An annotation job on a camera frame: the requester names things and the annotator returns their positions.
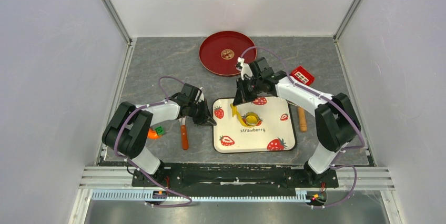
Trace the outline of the yellow dough scrap strip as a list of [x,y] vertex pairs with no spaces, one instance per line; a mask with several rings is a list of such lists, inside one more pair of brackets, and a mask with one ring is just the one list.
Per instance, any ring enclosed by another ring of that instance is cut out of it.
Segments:
[[[246,125],[245,122],[244,122],[245,114],[242,115],[242,114],[238,111],[237,107],[236,107],[236,106],[233,106],[232,104],[230,104],[230,108],[231,108],[231,115],[232,115],[233,117],[235,117],[235,118],[238,120],[238,122],[239,122],[242,126],[247,127],[247,125]],[[262,119],[260,118],[260,122],[259,122],[256,126],[259,126],[259,125],[261,124],[261,122],[262,122]]]

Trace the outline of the metal spatula orange handle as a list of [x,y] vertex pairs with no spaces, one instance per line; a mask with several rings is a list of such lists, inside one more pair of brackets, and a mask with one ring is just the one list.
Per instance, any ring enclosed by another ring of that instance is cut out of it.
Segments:
[[180,136],[181,136],[181,146],[183,150],[189,149],[189,141],[186,127],[186,117],[180,118]]

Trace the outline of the white strawberry tray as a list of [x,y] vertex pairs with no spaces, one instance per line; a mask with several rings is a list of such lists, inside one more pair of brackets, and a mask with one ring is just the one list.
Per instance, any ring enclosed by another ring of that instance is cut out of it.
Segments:
[[233,98],[214,101],[213,146],[221,154],[289,151],[297,144],[288,103],[278,97],[259,97],[236,106],[244,115],[254,112],[262,119],[259,126],[247,128],[231,115]]

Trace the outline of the wooden roller with handle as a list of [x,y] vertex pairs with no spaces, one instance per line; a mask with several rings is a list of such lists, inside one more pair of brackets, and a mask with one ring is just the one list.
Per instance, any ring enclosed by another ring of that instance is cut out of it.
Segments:
[[306,120],[306,115],[305,115],[305,110],[296,105],[295,103],[292,102],[288,102],[290,105],[296,106],[297,108],[297,114],[298,114],[298,122],[299,122],[299,130],[303,133],[307,132],[308,130],[308,126],[307,126],[307,120]]

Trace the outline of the round metal cookie cutter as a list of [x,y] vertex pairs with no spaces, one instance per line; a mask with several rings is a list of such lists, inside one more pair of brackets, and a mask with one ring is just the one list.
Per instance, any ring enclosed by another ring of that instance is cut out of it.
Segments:
[[245,114],[244,122],[247,127],[254,127],[260,122],[260,118],[256,113],[248,112]]

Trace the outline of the yellow dough lump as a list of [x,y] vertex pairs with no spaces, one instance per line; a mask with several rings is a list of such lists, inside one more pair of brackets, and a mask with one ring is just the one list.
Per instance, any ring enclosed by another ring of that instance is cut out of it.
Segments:
[[245,117],[245,122],[250,127],[256,126],[258,121],[259,118],[256,114],[247,114]]

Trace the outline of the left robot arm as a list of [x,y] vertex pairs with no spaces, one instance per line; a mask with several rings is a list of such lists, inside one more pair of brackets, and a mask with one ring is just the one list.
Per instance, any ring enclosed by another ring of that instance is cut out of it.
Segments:
[[159,186],[165,180],[165,172],[160,169],[162,161],[146,147],[149,130],[164,121],[185,117],[196,125],[216,125],[202,90],[190,84],[183,84],[180,92],[157,103],[122,102],[102,134],[102,143],[144,171],[148,183]]

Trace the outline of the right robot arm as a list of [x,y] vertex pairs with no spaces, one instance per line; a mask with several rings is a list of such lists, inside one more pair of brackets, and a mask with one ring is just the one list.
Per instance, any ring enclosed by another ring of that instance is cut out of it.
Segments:
[[254,101],[261,93],[289,101],[314,116],[319,143],[304,165],[303,177],[308,185],[319,185],[339,151],[360,136],[360,124],[349,97],[344,93],[331,95],[317,91],[283,70],[275,72],[263,57],[251,63],[239,57],[236,70],[240,76],[231,105],[234,116],[238,114],[237,106]]

